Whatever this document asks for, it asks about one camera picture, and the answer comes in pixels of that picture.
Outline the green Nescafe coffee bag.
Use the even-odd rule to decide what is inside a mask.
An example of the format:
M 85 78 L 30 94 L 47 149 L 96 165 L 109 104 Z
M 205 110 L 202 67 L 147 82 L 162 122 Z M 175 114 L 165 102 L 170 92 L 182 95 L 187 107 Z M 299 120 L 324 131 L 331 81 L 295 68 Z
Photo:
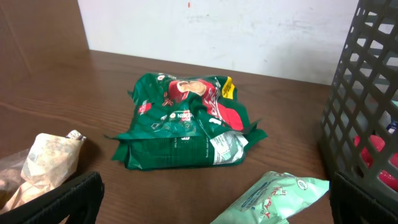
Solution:
M 129 129 L 112 159 L 129 170 L 233 166 L 267 134 L 250 122 L 231 77 L 140 77 Z

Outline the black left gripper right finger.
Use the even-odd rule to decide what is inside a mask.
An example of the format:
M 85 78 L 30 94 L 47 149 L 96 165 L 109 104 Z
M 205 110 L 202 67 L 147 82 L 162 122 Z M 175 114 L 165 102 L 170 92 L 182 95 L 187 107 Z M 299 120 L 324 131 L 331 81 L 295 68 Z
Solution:
M 330 184 L 330 206 L 335 224 L 397 224 L 397 212 L 363 190 L 342 172 Z

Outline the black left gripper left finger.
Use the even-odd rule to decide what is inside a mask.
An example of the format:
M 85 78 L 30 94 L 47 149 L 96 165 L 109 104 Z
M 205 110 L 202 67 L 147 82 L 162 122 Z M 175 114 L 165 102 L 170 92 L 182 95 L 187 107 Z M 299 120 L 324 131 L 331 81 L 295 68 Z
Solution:
M 82 174 L 32 201 L 1 215 L 1 223 L 96 222 L 104 197 L 104 183 L 99 172 Z

